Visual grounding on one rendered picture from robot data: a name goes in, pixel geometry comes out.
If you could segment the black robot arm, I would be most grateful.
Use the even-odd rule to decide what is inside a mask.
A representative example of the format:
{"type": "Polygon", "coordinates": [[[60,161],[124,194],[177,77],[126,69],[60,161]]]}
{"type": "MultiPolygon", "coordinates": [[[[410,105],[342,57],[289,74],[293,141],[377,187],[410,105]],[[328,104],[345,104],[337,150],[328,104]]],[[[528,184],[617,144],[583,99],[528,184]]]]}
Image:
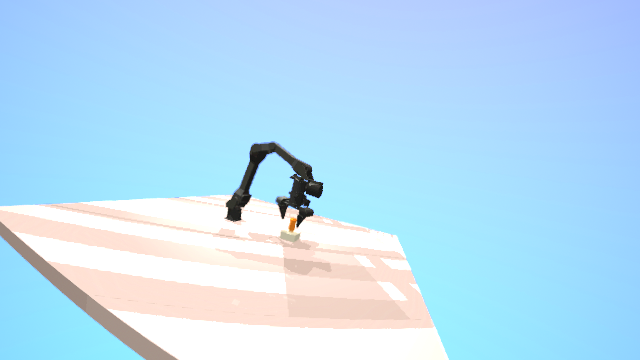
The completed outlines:
{"type": "Polygon", "coordinates": [[[250,203],[252,195],[250,195],[250,187],[255,178],[260,163],[264,160],[267,154],[275,152],[287,163],[289,163],[292,169],[296,172],[291,179],[294,179],[292,190],[299,193],[304,193],[320,198],[323,192],[323,183],[314,181],[312,175],[312,167],[294,157],[291,153],[285,150],[279,143],[274,141],[266,143],[255,143],[251,145],[249,156],[250,161],[241,181],[239,188],[233,194],[232,198],[225,202],[225,206],[228,207],[227,214],[224,219],[233,222],[240,221],[242,209],[250,203]],[[299,177],[299,176],[301,177],[299,177]],[[306,181],[305,181],[306,180],[306,181]]]}

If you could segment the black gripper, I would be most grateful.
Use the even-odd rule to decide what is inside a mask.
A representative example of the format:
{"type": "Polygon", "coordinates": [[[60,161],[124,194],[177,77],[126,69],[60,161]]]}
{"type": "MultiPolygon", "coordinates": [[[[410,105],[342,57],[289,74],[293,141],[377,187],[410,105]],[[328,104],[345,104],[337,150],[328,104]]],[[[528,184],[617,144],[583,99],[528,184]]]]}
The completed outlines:
{"type": "Polygon", "coordinates": [[[313,209],[308,207],[303,207],[303,208],[301,207],[303,206],[302,199],[303,197],[305,197],[304,193],[299,193],[291,190],[289,194],[290,194],[290,198],[286,196],[278,196],[275,202],[278,205],[281,220],[284,220],[288,206],[291,206],[292,208],[299,211],[298,212],[299,214],[297,215],[297,221],[296,221],[296,228],[299,228],[299,226],[301,225],[301,223],[305,218],[313,216],[314,211],[313,209]]]}

